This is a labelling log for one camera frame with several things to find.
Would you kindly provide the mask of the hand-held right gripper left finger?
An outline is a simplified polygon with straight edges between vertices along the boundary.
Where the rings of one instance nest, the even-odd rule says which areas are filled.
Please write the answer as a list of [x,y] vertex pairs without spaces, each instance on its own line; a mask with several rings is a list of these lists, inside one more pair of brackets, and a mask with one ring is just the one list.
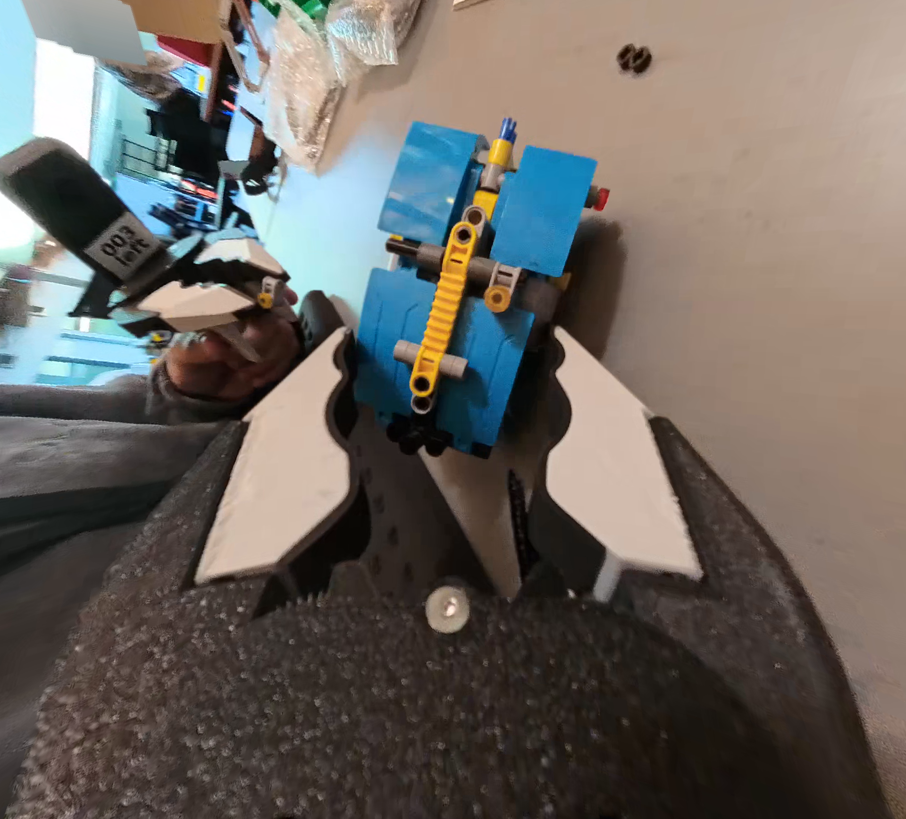
[[280,577],[326,586],[371,536],[351,441],[356,344],[340,327],[245,417],[245,433],[198,560],[195,585]]

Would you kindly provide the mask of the grey desk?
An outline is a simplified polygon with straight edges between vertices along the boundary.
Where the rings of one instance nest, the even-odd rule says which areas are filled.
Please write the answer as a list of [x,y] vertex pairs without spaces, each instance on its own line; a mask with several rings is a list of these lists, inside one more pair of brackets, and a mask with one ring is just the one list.
[[[785,550],[904,817],[904,0],[423,0],[260,217],[357,311],[411,122],[597,160],[564,324]],[[650,48],[621,71],[627,43]]]

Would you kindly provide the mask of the blue brick toy car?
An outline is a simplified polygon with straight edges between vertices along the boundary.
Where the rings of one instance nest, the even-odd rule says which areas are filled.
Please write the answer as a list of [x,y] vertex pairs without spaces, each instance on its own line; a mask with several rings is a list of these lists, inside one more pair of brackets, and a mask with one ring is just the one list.
[[378,227],[357,332],[357,403],[405,453],[494,449],[527,355],[546,340],[586,211],[609,191],[597,161],[414,122]]

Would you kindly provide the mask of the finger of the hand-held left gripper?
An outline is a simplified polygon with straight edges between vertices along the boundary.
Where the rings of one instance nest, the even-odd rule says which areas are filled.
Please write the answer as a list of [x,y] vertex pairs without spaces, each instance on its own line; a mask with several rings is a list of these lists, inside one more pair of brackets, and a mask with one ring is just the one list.
[[187,269],[187,286],[220,284],[240,292],[261,292],[267,283],[286,282],[288,271],[256,240],[202,240]]
[[134,335],[215,332],[238,336],[244,320],[259,312],[257,299],[225,284],[168,283],[135,305]]

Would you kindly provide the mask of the person's left hand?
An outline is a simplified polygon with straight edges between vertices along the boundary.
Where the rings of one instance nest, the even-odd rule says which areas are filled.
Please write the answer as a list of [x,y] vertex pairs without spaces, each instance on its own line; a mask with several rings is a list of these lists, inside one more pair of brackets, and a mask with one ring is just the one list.
[[255,312],[237,325],[242,340],[255,352],[248,360],[223,337],[177,343],[162,356],[155,375],[179,394],[202,401],[236,403],[263,391],[292,371],[302,357],[299,323],[273,312]]

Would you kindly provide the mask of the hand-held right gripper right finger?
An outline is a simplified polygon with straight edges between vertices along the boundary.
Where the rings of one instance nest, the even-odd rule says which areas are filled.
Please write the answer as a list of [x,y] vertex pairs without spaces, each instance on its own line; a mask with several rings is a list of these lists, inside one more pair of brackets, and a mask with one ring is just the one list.
[[545,457],[544,504],[565,521],[547,558],[567,589],[607,602],[628,572],[705,577],[651,425],[654,417],[563,327],[553,392],[565,427]]

